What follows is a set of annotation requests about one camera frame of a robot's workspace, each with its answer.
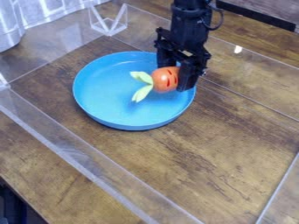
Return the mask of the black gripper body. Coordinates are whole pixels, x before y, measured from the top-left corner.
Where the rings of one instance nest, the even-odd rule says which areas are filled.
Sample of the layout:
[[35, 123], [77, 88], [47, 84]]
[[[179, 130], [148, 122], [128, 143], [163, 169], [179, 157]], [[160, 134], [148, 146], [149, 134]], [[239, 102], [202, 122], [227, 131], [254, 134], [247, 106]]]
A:
[[211, 8], [207, 4], [173, 4], [171, 29], [159, 27], [153, 47], [175, 50], [177, 61], [187, 57], [210, 57], [204, 48], [211, 25]]

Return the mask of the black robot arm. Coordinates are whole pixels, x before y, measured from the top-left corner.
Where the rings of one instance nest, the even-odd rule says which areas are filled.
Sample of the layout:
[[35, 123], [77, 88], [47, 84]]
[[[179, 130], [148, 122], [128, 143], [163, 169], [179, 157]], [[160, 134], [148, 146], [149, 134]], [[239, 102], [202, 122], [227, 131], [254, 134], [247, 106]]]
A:
[[211, 8], [204, 0], [173, 0], [171, 29], [159, 27], [153, 46], [157, 67], [180, 63], [176, 90], [194, 88], [204, 75], [211, 54], [204, 48], [211, 24]]

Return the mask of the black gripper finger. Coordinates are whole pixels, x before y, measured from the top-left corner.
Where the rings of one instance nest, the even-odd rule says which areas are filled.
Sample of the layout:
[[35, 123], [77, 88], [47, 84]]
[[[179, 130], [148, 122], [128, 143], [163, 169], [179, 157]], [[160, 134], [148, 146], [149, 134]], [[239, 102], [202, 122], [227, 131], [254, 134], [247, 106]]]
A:
[[179, 92], [194, 88], [199, 77], [206, 74], [208, 60], [210, 57], [203, 57], [202, 59], [187, 57], [180, 59], [179, 82], [176, 87]]
[[167, 50], [164, 48], [156, 50], [156, 63], [159, 68], [175, 67], [176, 61], [175, 50]]

